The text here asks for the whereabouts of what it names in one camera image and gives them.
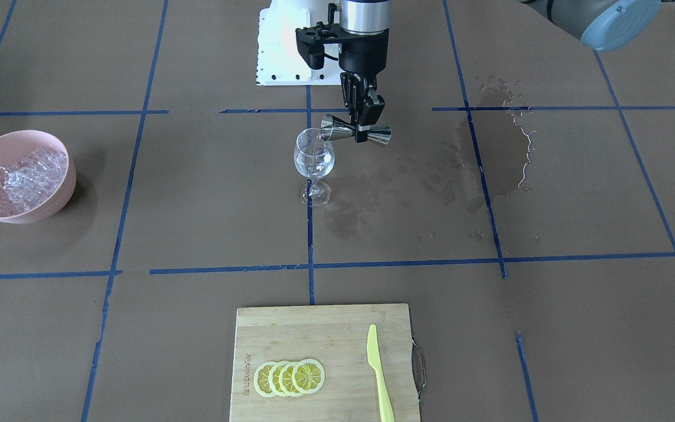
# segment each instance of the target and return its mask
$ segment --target cutting board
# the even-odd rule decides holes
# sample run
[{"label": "cutting board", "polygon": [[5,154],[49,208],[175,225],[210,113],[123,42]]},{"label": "cutting board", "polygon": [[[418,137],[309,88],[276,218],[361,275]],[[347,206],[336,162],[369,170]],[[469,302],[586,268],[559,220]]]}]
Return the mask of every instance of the cutting board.
[{"label": "cutting board", "polygon": [[[230,422],[379,422],[377,380],[366,361],[369,324],[377,324],[396,422],[420,422],[407,304],[239,308]],[[300,397],[262,397],[254,390],[261,363],[305,358],[324,365],[321,390]]]}]

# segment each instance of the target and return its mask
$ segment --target ice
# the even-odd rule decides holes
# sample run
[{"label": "ice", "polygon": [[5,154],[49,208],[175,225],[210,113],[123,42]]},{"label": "ice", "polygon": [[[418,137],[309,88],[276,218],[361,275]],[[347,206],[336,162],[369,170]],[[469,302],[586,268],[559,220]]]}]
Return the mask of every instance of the ice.
[{"label": "ice", "polygon": [[68,164],[64,152],[39,148],[0,166],[0,215],[16,216],[45,202],[62,183]]}]

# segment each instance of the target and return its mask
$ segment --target knife handle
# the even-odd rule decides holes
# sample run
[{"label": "knife handle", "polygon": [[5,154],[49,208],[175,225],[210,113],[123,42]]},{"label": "knife handle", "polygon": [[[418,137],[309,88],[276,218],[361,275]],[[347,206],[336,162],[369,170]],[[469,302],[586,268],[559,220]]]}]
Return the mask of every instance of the knife handle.
[{"label": "knife handle", "polygon": [[377,372],[377,397],[380,402],[380,417],[382,422],[394,422],[394,413],[392,413],[392,405],[389,401],[389,393],[387,392],[387,385],[384,382],[384,373],[380,370]]}]

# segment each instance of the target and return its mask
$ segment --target plastic knife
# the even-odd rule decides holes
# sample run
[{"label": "plastic knife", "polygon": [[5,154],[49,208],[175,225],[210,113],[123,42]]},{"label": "plastic knife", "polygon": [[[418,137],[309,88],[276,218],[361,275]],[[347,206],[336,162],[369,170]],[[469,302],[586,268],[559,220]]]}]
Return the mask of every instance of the plastic knife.
[{"label": "plastic knife", "polygon": [[369,334],[366,338],[366,360],[377,374],[377,397],[380,403],[380,417],[382,422],[394,422],[394,413],[387,393],[387,385],[384,382],[382,372],[382,360],[380,360],[380,344],[377,340],[377,326],[369,326]]}]

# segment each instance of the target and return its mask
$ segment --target metal jigger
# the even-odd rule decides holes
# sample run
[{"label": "metal jigger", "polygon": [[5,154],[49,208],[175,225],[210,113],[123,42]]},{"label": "metal jigger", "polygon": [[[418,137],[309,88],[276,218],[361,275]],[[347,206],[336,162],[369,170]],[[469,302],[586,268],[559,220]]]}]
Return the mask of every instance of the metal jigger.
[{"label": "metal jigger", "polygon": [[[327,141],[356,136],[356,126],[327,113],[322,118],[322,135]],[[386,147],[392,136],[389,126],[374,126],[368,130],[368,139],[377,145]]]}]

